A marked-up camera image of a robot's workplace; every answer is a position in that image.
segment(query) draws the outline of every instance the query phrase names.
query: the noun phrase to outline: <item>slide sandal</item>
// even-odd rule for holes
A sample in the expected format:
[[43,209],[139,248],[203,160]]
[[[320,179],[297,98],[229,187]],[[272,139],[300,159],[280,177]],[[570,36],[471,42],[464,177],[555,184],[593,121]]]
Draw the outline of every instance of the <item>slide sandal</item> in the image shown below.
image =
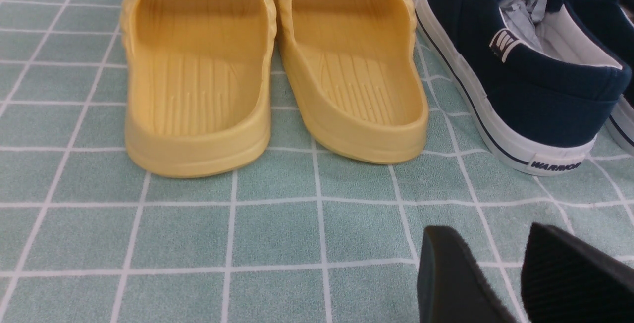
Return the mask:
[[189,178],[255,161],[271,137],[272,0],[124,0],[125,147]]
[[418,156],[428,106],[412,59],[412,0],[275,2],[282,61],[311,135],[371,163]]

